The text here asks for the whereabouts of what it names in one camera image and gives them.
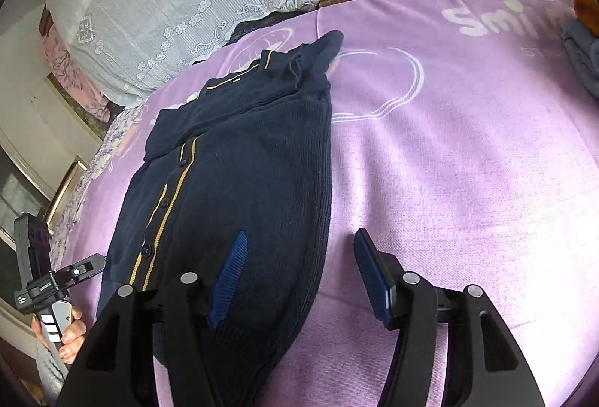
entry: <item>hand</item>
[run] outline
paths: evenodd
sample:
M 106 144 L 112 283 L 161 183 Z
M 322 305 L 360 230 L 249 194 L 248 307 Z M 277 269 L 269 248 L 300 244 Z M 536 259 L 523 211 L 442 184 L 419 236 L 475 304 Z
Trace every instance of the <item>hand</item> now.
M 81 320 L 81 309 L 79 309 L 77 306 L 73 306 L 72 314 L 73 319 L 75 320 L 65 330 L 64 334 L 62 334 L 62 342 L 64 344 L 58 350 L 62 361 L 69 365 L 73 364 L 73 361 L 75 361 L 77 353 L 79 353 L 83 341 L 85 341 L 85 333 L 88 330 L 88 327 Z M 41 332 L 40 321 L 38 321 L 36 316 L 34 316 L 31 320 L 31 328 L 34 330 L 34 334 L 37 336 L 37 339 L 40 341 L 40 343 L 42 343 L 45 347 L 48 347 L 48 343 L 46 343 L 44 334 Z

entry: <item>folded clothes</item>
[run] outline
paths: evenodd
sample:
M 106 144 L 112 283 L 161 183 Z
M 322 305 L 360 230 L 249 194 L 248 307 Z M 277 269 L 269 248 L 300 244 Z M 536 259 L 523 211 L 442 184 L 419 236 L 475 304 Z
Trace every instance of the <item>folded clothes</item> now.
M 247 236 L 227 317 L 198 334 L 225 407 L 253 404 L 318 290 L 332 192 L 326 71 L 342 40 L 331 31 L 287 53 L 264 50 L 161 111 L 116 223 L 98 313 L 122 284 L 157 288 Z M 160 344 L 154 355 L 168 363 Z
M 583 86 L 599 99 L 599 39 L 578 19 L 561 26 L 561 38 Z

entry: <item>bed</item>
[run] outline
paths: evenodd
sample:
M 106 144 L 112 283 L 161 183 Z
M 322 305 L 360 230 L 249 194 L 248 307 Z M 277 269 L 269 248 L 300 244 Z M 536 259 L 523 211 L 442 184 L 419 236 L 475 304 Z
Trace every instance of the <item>bed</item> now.
M 263 49 L 338 29 L 325 270 L 257 405 L 376 405 L 396 338 L 372 316 L 353 259 L 361 226 L 439 286 L 480 283 L 546 405 L 563 405 L 599 351 L 599 108 L 562 50 L 558 25 L 573 17 L 570 0 L 357 0 L 254 31 L 118 116 L 56 230 L 53 263 L 106 254 L 160 110 Z M 73 289 L 89 322 L 99 293 L 99 277 Z M 157 372 L 161 405 L 172 405 Z
M 574 17 L 570 0 L 326 0 L 259 29 L 254 20 L 302 2 L 48 2 L 83 72 L 127 107 L 65 208 L 55 267 L 107 253 L 162 109 L 193 100 L 208 79 L 248 67 L 264 49 L 287 52 L 337 29 L 345 39 L 329 69 L 325 269 L 257 405 L 376 405 L 396 337 L 374 319 L 355 265 L 352 237 L 362 226 L 436 285 L 480 283 L 546 405 L 580 405 L 599 378 L 599 108 L 559 39 L 559 23 Z M 248 23 L 238 40 L 235 27 Z M 71 294 L 88 325 L 100 283 Z M 429 407 L 440 404 L 445 337 L 441 329 Z M 167 372 L 156 371 L 161 405 L 171 406 Z

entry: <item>black plastic bracket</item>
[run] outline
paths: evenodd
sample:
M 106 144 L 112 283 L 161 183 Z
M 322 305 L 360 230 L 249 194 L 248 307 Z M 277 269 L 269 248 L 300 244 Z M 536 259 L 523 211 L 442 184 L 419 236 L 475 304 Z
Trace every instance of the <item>black plastic bracket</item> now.
M 53 271 L 50 265 L 50 235 L 40 218 L 25 214 L 14 222 L 17 263 L 22 289 L 14 293 L 17 310 L 23 314 L 40 312 L 68 297 L 68 289 L 90 279 L 104 269 L 99 253 Z
M 202 349 L 210 292 L 227 257 L 205 256 L 196 271 L 159 289 L 122 285 L 104 307 L 62 387 L 57 407 L 158 407 L 153 328 L 163 323 L 177 407 L 222 407 Z
M 441 407 L 544 407 L 522 351 L 480 286 L 467 285 L 462 292 L 434 287 L 405 272 L 394 255 L 376 250 L 366 229 L 354 240 L 358 262 L 366 245 L 389 291 L 392 319 L 381 319 L 373 304 L 377 317 L 387 329 L 399 329 L 378 407 L 425 407 L 437 324 L 443 322 L 449 325 L 449 342 Z M 364 273 L 362 278 L 371 280 Z

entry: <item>purple blanket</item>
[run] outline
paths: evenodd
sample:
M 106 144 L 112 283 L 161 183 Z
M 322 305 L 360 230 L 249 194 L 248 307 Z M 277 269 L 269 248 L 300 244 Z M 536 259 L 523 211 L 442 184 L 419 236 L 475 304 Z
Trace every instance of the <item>purple blanket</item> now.
M 262 49 L 286 52 L 341 30 L 329 69 L 324 274 L 258 405 L 376 406 L 396 334 L 375 320 L 353 258 L 353 234 L 364 226 L 431 283 L 483 286 L 547 407 L 557 407 L 599 351 L 599 108 L 561 48 L 556 26 L 571 17 L 559 0 L 358 0 L 251 33 L 128 116 L 77 217 L 65 217 L 70 245 L 56 242 L 55 258 L 106 253 L 160 109 L 184 104 L 208 78 L 246 67 Z M 73 290 L 89 322 L 99 290 L 98 277 Z M 439 337 L 430 406 L 444 378 L 442 328 Z M 169 404 L 164 373 L 159 390 Z

